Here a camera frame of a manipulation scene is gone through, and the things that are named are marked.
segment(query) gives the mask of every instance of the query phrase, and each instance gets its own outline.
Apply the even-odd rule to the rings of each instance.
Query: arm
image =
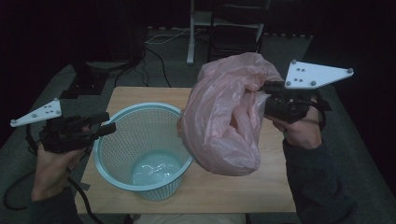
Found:
[[[84,149],[64,154],[37,151],[35,182],[29,204],[29,223],[82,223],[78,217],[72,190],[66,188],[67,169],[77,167]]]
[[[343,182],[322,143],[318,111],[288,124],[268,117],[287,135],[283,141],[287,176],[303,223],[354,223],[356,202],[346,196]]]

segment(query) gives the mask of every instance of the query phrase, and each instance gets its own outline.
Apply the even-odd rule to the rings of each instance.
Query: plastic bag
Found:
[[[181,119],[181,137],[195,161],[218,175],[249,175],[260,167],[259,135],[265,80],[282,80],[257,53],[204,64]]]

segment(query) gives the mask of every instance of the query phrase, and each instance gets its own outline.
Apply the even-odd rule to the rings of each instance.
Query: light blue basket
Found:
[[[177,135],[180,110],[162,103],[143,103],[111,117],[117,130],[93,145],[96,168],[110,184],[161,201],[172,196],[192,156]]]

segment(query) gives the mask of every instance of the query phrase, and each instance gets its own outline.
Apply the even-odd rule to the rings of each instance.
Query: basket rim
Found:
[[[158,108],[158,109],[164,109],[169,112],[175,113],[176,115],[180,116],[180,109],[173,106],[173,105],[168,105],[164,103],[158,103],[158,102],[148,102],[148,103],[140,103],[136,105],[130,105],[128,107],[123,108],[116,114],[114,114],[110,120],[108,120],[105,124],[111,123],[111,122],[116,122],[126,115],[129,115],[131,113],[134,113],[139,110],[144,110],[144,109],[151,109],[151,108]],[[104,168],[104,165],[102,163],[102,160],[99,158],[99,153],[101,151],[101,145],[103,143],[103,137],[98,138],[97,140],[94,141],[93,144],[93,158],[94,158],[94,163],[96,166],[96,169],[98,170],[99,174],[110,184],[114,185],[115,187],[118,187],[120,189],[127,189],[130,191],[148,191],[148,190],[154,190],[154,189],[159,189],[161,187],[164,187],[173,181],[179,179],[190,167],[193,158],[192,155],[190,155],[186,162],[184,162],[183,166],[169,179],[166,179],[162,182],[153,184],[153,185],[147,185],[147,186],[132,186],[132,185],[127,185],[124,184],[118,180],[116,180],[114,177],[108,174],[107,170]]]

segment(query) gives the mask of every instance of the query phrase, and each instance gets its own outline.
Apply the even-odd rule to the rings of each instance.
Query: hand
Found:
[[[67,182],[67,169],[74,170],[78,166],[84,150],[85,148],[82,148],[64,154],[55,154],[44,150],[40,143],[37,151],[32,201],[45,200],[61,193]]]
[[[322,144],[318,111],[311,106],[304,119],[292,124],[284,120],[276,119],[271,116],[265,116],[271,120],[276,128],[282,133],[286,133],[286,140],[295,147],[312,149]]]

